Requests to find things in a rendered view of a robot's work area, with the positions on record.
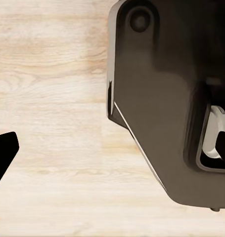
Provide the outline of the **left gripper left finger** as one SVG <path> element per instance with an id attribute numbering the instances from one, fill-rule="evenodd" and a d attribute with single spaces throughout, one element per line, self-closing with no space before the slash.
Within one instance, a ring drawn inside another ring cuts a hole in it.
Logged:
<path id="1" fill-rule="evenodd" d="M 0 135 L 0 180 L 18 151 L 19 143 L 14 131 Z"/>

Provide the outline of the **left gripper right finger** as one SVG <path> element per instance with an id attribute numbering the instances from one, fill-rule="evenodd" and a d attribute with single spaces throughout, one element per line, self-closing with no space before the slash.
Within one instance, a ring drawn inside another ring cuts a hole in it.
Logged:
<path id="1" fill-rule="evenodd" d="M 216 140 L 215 148 L 225 162 L 225 132 L 220 131 Z"/>

